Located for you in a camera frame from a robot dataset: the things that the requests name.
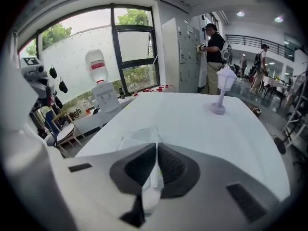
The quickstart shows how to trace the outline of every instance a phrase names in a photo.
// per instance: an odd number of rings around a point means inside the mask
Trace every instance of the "white shirt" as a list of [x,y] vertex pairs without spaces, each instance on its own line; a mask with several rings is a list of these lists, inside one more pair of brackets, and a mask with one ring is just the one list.
[[261,65],[262,65],[263,64],[263,58],[266,58],[266,51],[261,50],[259,54],[261,54],[260,59],[261,59]]

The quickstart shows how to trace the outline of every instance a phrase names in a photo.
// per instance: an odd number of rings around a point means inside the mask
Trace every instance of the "window frame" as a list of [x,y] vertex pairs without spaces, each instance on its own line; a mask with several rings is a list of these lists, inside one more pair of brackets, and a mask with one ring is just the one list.
[[[116,25],[115,24],[115,8],[125,8],[125,9],[138,9],[138,10],[144,10],[148,11],[149,13],[149,24],[152,26],[142,26],[142,25]],[[18,54],[19,52],[27,45],[28,42],[30,42],[32,39],[36,38],[36,49],[37,49],[37,58],[41,59],[41,54],[42,54],[42,36],[41,34],[50,28],[51,26],[62,22],[63,20],[95,11],[95,10],[102,10],[102,9],[110,9],[110,27],[111,27],[111,33],[112,33],[112,39],[113,39],[113,45],[114,45],[114,50],[115,50],[115,58],[117,61],[117,66],[118,70],[120,73],[120,80],[122,83],[123,91],[126,96],[130,96],[131,94],[128,91],[127,84],[124,78],[123,70],[129,67],[137,67],[141,65],[147,65],[147,64],[153,64],[154,59],[157,56],[157,45],[156,45],[156,36],[155,36],[155,27],[154,27],[154,19],[153,19],[153,10],[152,7],[143,7],[143,6],[138,6],[138,5],[131,5],[131,4],[114,4],[110,3],[107,5],[99,5],[99,6],[94,6],[94,7],[89,7],[81,10],[77,10],[75,12],[66,14],[64,16],[59,17],[58,19],[48,23],[44,27],[40,28],[39,30],[36,31],[36,33],[26,41],[19,49],[18,49]],[[119,40],[118,40],[118,31],[141,31],[141,32],[149,32],[151,35],[151,41],[152,41],[152,50],[153,50],[153,58],[147,58],[147,59],[138,59],[138,60],[132,60],[132,61],[126,61],[122,62],[122,56],[121,56],[121,50],[120,50],[120,45],[119,45]],[[152,86],[148,86],[146,88],[140,89],[139,91],[145,90],[147,88],[151,87],[156,87],[160,86],[160,76],[159,76],[159,66],[158,66],[158,60],[155,61],[155,74],[156,74],[156,84]]]

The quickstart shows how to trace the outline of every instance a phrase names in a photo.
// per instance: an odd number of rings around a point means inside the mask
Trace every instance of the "ceiling light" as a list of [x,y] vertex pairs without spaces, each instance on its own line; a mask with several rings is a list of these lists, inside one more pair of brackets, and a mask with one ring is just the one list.
[[281,16],[278,16],[275,18],[275,22],[278,22],[278,23],[283,22],[283,18]]
[[236,15],[239,16],[239,17],[243,17],[245,15],[245,13],[240,11]]

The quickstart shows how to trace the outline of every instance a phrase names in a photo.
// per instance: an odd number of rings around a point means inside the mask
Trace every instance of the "sky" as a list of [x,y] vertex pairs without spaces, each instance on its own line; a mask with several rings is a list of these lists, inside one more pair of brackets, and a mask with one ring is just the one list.
[[[117,23],[120,15],[126,14],[126,9],[115,8],[115,22]],[[110,25],[110,9],[96,10],[91,12],[86,12],[83,14],[75,15],[73,17],[63,20],[61,23],[64,27],[71,27],[71,35],[88,30],[90,28]],[[26,53],[26,48],[31,45],[33,41],[27,44],[22,51],[20,51],[20,57],[28,57]]]

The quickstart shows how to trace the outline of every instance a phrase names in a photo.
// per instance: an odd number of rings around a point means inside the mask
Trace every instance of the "black t-shirt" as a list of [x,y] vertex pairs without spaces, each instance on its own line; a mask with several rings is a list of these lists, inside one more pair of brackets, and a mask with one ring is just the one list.
[[[216,46],[220,50],[222,50],[223,45],[225,43],[225,40],[222,38],[222,36],[219,33],[214,33],[211,36],[211,39],[208,41],[207,46],[212,47]],[[207,62],[212,62],[212,63],[222,63],[221,55],[220,52],[208,52],[206,53],[206,59]]]

